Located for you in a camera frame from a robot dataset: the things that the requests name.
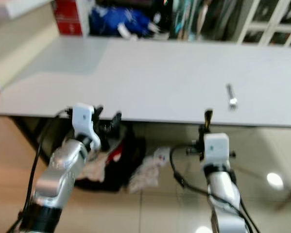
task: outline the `white wall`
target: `white wall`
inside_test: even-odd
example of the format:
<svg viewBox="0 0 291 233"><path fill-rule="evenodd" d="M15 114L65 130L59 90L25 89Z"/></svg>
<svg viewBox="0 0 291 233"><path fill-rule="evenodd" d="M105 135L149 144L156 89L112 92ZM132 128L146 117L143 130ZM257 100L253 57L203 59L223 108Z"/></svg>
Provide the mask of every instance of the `white wall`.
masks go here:
<svg viewBox="0 0 291 233"><path fill-rule="evenodd" d="M50 3L14 20L0 21L0 88L58 36Z"/></svg>

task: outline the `cable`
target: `cable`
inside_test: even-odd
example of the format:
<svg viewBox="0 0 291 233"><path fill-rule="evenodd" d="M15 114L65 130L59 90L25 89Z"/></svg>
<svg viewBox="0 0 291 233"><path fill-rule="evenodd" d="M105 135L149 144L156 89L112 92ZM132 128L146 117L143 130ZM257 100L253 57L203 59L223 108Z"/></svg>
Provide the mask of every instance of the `cable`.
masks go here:
<svg viewBox="0 0 291 233"><path fill-rule="evenodd" d="M53 124L54 120L59 118L60 115L64 112L68 113L70 111L70 109L64 109L59 111L49 122L48 124L45 126L45 130L42 133L41 137L40 137L40 142L38 144L37 150L36 150L36 154L35 154L35 158L34 158L34 162L32 165L32 169L31 169L31 173L30 173L30 178L29 178L29 184L28 184L28 190L27 190L27 195L25 198L25 202L24 202L24 206L22 211L19 212L18 214L18 218L17 220L14 222L14 224L7 230L6 233L12 233L13 230L15 229L15 227L18 225L18 223L22 220L23 217L23 213L25 212L25 210L28 208L29 204L30 204L30 199L31 199L31 193L32 193L32 186L33 186L33 179L34 179L34 174L35 174L35 169L36 169L36 165L37 165L37 161L42 149L42 145L43 145L43 141L47 135L47 132L49 130L49 128L51 127L51 125Z"/></svg>
<svg viewBox="0 0 291 233"><path fill-rule="evenodd" d="M235 207L233 204L231 204L230 202L224 200L223 198L218 197L217 195L214 195L214 194L208 193L206 190L200 189L200 188L198 188L198 187L195 187L195 186L189 184L189 183L184 179L184 177L183 177L183 176L182 176L182 175L181 175L181 174L176 170L175 165L174 165L174 162L173 162L173 153L174 153L174 151L177 150L177 149L187 148L187 147L191 147L191 148L192 148L193 146L192 146L192 145L188 145L188 144L181 144L181 145L178 145L178 146L173 147L173 148L170 150L170 153L169 153L169 160L170 160L170 165L171 165L172 170L173 170L173 176L174 176L174 178L179 182L179 184L180 184L183 188L188 188L188 189L190 189L190 190L192 190L192 191L194 191L194 192L197 192L197 193L202 194L202 195L207 196L207 197L212 196L214 199L219 200L219 201L221 201L221 202L227 204L229 207L231 207L233 210L235 210L236 213L237 213L240 217L242 217L242 218L244 219L245 224L246 224L246 226L247 226L247 228L248 228L249 233L253 233L253 230L252 230L252 227L251 227L251 225L250 225L248 219L249 219L249 220L251 221L251 223L253 224L255 230L257 231L257 233L260 233L260 231L258 230L258 228L256 227L256 225L254 224L254 222L252 221L252 219L248 216L248 213L247 213L246 210L244 210L244 212L247 214L248 219L247 219L247 217L246 217L246 216L245 216L245 215L244 215L244 214L243 214L243 213L242 213L238 208L236 208L236 207Z"/></svg>

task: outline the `metal fork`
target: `metal fork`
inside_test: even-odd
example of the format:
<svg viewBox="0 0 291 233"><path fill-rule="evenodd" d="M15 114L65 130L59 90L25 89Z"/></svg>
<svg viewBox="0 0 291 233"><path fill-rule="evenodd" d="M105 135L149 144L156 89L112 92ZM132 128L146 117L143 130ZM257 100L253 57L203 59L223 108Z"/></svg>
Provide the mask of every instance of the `metal fork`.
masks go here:
<svg viewBox="0 0 291 233"><path fill-rule="evenodd" d="M228 97L229 97L229 108L231 110L235 110L237 108L237 99L235 97L235 93L233 91L232 84L228 83L226 85L226 88L227 88L227 93L228 93Z"/></svg>

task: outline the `white table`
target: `white table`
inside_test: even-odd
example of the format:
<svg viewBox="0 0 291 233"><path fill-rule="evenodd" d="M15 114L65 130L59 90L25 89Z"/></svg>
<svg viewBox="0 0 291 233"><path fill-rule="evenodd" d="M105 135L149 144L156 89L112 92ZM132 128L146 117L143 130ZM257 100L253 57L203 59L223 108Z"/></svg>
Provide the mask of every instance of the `white table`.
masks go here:
<svg viewBox="0 0 291 233"><path fill-rule="evenodd" d="M291 127L291 48L60 37L0 93L0 115L76 102L102 104L105 119L200 123L213 108L212 124Z"/></svg>

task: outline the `white shelf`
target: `white shelf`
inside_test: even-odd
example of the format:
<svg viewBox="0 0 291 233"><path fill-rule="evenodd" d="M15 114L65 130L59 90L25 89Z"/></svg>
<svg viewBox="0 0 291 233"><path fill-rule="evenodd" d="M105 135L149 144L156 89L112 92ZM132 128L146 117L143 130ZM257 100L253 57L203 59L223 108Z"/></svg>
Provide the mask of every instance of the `white shelf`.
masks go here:
<svg viewBox="0 0 291 233"><path fill-rule="evenodd" d="M0 19L14 19L51 0L0 0Z"/></svg>

